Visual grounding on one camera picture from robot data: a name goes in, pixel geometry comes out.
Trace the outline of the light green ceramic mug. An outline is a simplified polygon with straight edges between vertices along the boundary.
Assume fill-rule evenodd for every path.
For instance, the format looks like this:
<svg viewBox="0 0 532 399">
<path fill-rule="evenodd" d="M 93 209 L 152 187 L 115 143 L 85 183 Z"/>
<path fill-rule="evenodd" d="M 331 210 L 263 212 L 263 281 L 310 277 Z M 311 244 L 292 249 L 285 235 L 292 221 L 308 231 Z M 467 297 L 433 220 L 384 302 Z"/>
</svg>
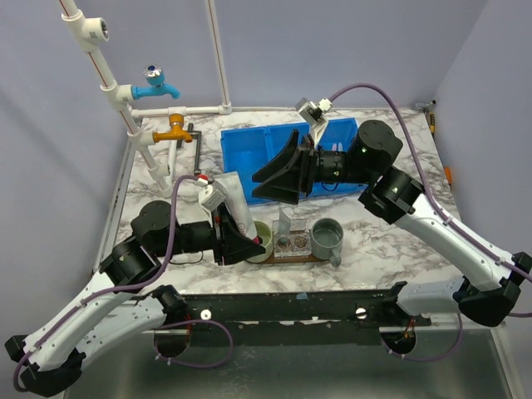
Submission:
<svg viewBox="0 0 532 399">
<path fill-rule="evenodd" d="M 265 262 L 273 254 L 273 231 L 267 224 L 261 221 L 254 221 L 254 225 L 257 230 L 259 243 L 264 248 L 264 253 L 247 259 L 247 262 L 260 264 Z"/>
</svg>

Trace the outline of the toothpaste tube red cap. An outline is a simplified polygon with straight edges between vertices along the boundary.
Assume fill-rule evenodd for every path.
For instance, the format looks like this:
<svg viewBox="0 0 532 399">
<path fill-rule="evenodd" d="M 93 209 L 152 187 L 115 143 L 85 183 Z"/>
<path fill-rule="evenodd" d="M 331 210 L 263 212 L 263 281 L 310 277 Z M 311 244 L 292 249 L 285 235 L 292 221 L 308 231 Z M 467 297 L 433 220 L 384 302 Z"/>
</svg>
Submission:
<svg viewBox="0 0 532 399">
<path fill-rule="evenodd" d="M 225 203 L 230 215 L 237 225 L 238 231 L 248 239 L 257 243 L 258 233 L 244 195 L 244 189 L 237 172 L 219 174 L 214 181 L 225 194 Z"/>
</svg>

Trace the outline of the oval wooden tray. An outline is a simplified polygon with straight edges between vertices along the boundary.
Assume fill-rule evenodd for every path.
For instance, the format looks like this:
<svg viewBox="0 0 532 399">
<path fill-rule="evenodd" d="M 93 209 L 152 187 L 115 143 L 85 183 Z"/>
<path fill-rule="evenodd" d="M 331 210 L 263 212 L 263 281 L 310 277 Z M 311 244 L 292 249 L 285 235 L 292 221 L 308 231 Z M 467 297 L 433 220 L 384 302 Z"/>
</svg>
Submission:
<svg viewBox="0 0 532 399">
<path fill-rule="evenodd" d="M 319 259 L 313 256 L 312 254 L 308 256 L 291 256 L 285 258 L 276 258 L 274 254 L 270 255 L 267 259 L 261 262 L 261 264 L 314 264 L 314 263 L 324 263 L 327 262 L 327 259 Z"/>
</svg>

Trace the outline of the clear plastic square holder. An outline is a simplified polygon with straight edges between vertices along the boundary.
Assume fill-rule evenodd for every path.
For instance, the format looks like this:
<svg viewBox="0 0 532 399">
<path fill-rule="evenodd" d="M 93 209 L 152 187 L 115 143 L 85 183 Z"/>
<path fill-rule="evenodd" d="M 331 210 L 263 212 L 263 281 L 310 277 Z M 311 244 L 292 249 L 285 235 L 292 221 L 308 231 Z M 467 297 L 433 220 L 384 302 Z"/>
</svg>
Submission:
<svg viewBox="0 0 532 399">
<path fill-rule="evenodd" d="M 279 220 L 273 221 L 273 256 L 276 259 L 302 258 L 312 253 L 306 219 L 292 219 L 286 239 L 278 234 Z"/>
</svg>

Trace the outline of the grey ceramic mug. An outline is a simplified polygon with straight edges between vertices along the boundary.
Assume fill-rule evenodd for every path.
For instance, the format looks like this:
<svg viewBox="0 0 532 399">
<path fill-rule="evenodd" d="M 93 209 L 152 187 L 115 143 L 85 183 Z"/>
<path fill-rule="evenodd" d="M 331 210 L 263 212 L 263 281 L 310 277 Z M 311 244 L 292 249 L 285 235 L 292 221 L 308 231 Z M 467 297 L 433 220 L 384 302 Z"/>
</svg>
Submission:
<svg viewBox="0 0 532 399">
<path fill-rule="evenodd" d="M 342 262 L 343 237 L 342 226 L 335 219 L 317 220 L 310 229 L 312 255 L 338 267 Z"/>
</svg>

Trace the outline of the toothpaste tube green cap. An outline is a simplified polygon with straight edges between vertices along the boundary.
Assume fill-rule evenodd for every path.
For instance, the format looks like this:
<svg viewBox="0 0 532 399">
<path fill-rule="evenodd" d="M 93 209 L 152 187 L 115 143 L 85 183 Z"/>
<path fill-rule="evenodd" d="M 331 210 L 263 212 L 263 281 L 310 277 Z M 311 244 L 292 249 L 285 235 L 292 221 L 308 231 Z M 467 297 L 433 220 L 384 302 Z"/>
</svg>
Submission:
<svg viewBox="0 0 532 399">
<path fill-rule="evenodd" d="M 278 245 L 279 246 L 288 246 L 289 245 L 289 233 L 291 228 L 291 220 L 285 214 L 285 212 L 280 209 L 278 212 Z"/>
</svg>

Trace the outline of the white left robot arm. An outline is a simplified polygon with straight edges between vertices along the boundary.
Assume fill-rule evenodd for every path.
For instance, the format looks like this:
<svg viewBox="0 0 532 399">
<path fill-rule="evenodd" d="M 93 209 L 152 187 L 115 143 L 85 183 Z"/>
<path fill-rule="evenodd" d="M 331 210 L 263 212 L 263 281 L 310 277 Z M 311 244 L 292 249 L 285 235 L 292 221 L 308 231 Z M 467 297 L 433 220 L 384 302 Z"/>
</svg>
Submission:
<svg viewBox="0 0 532 399">
<path fill-rule="evenodd" d="M 171 203 L 146 204 L 131 221 L 131 236 L 114 247 L 65 308 L 34 333 L 6 341 L 17 364 L 15 389 L 53 397 L 76 382 L 98 352 L 121 339 L 186 322 L 187 304 L 175 288 L 161 285 L 140 293 L 174 256 L 210 251 L 217 264 L 231 265 L 264 253 L 246 203 L 225 199 L 207 212 L 208 221 L 181 224 Z"/>
</svg>

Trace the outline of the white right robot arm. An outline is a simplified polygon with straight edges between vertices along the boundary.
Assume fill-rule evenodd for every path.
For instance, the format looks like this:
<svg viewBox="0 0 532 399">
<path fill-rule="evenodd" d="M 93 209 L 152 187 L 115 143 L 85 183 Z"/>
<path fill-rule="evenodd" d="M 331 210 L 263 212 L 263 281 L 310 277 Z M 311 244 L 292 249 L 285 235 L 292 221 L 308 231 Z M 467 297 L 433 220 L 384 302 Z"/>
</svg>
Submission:
<svg viewBox="0 0 532 399">
<path fill-rule="evenodd" d="M 423 313 L 461 313 L 485 327 L 500 325 L 515 307 L 531 257 L 497 248 L 443 210 L 428 188 L 394 166 L 401 148 L 392 128 L 378 120 L 364 121 L 346 151 L 315 147 L 311 137 L 293 131 L 253 174 L 252 195 L 297 204 L 316 183 L 365 185 L 358 199 L 368 212 L 413 234 L 462 273 L 449 281 L 396 284 L 382 305 L 384 319 L 399 326 Z"/>
</svg>

